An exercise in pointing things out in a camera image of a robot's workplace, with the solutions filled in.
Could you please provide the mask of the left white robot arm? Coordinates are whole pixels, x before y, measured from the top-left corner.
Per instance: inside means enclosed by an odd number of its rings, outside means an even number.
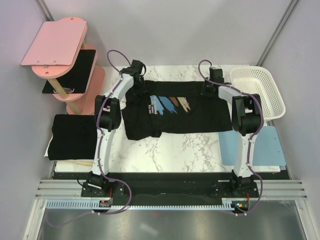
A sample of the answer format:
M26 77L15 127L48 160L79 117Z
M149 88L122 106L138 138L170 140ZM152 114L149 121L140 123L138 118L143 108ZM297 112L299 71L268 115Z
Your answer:
M94 102L94 119L97 128L97 142L90 177L86 181L99 197L106 196L110 185L104 177L110 171L109 157L116 129L121 124L120 101L129 90L136 95L147 92L142 72L146 66L139 60L133 60L129 67L119 71L119 77L113 87L103 95L97 95Z

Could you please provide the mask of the black graphic t shirt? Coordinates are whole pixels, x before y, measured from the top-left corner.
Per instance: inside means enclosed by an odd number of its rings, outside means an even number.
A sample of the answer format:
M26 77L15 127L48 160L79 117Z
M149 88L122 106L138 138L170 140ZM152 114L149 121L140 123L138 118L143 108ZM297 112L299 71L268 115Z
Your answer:
M162 133L217 133L232 130L228 104L201 94L202 81L145 81L146 92L125 94L122 110L129 140L159 138Z

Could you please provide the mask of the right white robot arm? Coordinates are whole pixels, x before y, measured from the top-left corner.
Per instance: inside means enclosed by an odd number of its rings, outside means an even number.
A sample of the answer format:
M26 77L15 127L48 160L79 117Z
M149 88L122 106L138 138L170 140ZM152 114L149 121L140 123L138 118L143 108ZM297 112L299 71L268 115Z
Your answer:
M225 82L221 68L210 66L209 77L201 76L204 79L201 92L204 96L218 97L231 104L231 125L237 132L238 153L231 171L229 191L233 196L240 197L254 185L254 147L264 125L260 96L245 93Z

